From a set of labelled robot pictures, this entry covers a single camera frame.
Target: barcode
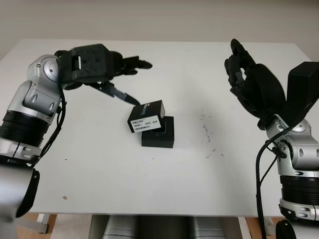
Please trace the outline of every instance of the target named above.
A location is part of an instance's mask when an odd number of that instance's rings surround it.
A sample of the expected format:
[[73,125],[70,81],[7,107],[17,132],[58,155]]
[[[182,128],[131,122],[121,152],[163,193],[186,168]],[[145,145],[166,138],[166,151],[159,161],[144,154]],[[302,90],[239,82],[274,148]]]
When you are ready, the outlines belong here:
[[135,130],[140,130],[140,129],[149,128],[149,127],[150,127],[150,126],[139,127],[139,128],[136,128]]
[[137,123],[142,123],[143,120],[139,120],[139,121],[135,121],[135,122],[132,122],[132,124],[137,124]]

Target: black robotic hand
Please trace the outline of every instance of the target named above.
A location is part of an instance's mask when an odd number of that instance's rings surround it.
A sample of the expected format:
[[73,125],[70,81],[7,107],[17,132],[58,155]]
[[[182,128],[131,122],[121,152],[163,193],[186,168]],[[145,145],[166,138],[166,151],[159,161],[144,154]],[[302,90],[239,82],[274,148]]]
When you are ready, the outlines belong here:
[[233,54],[225,61],[230,91],[260,119],[259,129],[266,130],[275,116],[288,126],[301,122],[319,98],[319,63],[303,62],[289,72],[286,99],[280,82],[266,66],[256,64],[238,40],[233,39],[230,46]]
[[70,51],[57,51],[59,78],[65,90],[79,88],[83,84],[91,86],[111,97],[133,105],[140,103],[126,93],[122,93],[110,83],[116,76],[135,75],[137,68],[150,69],[152,64],[142,61],[138,56],[123,58],[115,51],[109,51],[104,45],[75,47]]

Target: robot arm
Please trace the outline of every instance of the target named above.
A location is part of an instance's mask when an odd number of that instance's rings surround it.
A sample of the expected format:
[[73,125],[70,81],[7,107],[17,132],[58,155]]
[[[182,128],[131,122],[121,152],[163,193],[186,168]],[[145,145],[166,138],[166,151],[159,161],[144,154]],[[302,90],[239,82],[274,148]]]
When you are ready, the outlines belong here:
[[[277,164],[282,183],[279,206],[287,220],[277,224],[277,238],[303,239],[309,235],[317,238],[319,144],[304,117],[319,98],[319,63],[304,62],[290,71],[286,100],[280,82],[266,66],[256,64],[236,39],[231,41],[231,49],[233,55],[225,61],[231,92],[249,113],[260,119],[259,129],[266,130],[269,139],[275,137],[273,143],[278,146],[275,153],[279,156]],[[276,137],[288,128],[291,130]],[[266,238],[258,200],[257,207],[262,237]]]
[[[40,148],[55,115],[63,111],[59,106],[65,102],[63,89],[73,90],[85,84],[139,105],[110,80],[134,75],[136,68],[151,67],[138,56],[123,58],[102,44],[43,55],[29,66],[27,81],[18,88],[0,127],[0,227],[1,222],[12,223],[33,205],[40,178],[33,167],[50,147],[46,144],[43,150]],[[54,141],[60,127],[58,124],[50,140]]]

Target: silver metal housing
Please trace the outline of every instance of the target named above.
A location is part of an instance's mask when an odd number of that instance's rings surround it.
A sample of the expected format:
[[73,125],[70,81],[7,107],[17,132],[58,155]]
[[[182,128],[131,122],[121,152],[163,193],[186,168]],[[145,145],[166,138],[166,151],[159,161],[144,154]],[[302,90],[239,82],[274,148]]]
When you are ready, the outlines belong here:
[[28,67],[28,80],[20,85],[7,110],[51,124],[60,103],[57,77],[56,56],[39,57]]
[[38,147],[0,138],[0,155],[30,161],[33,156],[39,156],[40,153],[41,149]]
[[0,164],[0,221],[12,223],[32,177],[32,168]]
[[292,203],[280,199],[280,206],[296,213],[296,217],[311,221],[319,221],[319,206]]
[[[272,138],[283,130],[284,126],[277,119],[267,130],[267,136]],[[286,135],[279,137],[276,143],[287,155],[287,158],[277,161],[280,175],[319,177],[319,144],[312,137],[311,127],[305,119]]]
[[295,235],[297,239],[318,239],[319,229],[318,224],[305,224],[300,222],[292,222]]

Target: table leg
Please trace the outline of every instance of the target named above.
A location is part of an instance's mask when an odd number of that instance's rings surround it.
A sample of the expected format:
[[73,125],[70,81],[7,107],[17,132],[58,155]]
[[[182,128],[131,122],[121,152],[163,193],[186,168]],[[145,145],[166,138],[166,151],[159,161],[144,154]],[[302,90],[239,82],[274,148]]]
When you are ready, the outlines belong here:
[[264,217],[266,235],[276,235],[276,225],[273,224],[271,217]]
[[37,233],[45,234],[48,228],[48,220],[49,220],[50,214],[39,214],[36,222],[31,221],[25,218],[18,218],[16,219],[16,224],[27,228],[29,230],[32,230]]
[[246,222],[246,218],[238,217],[239,227],[241,230],[241,235],[243,239],[251,239],[249,228]]

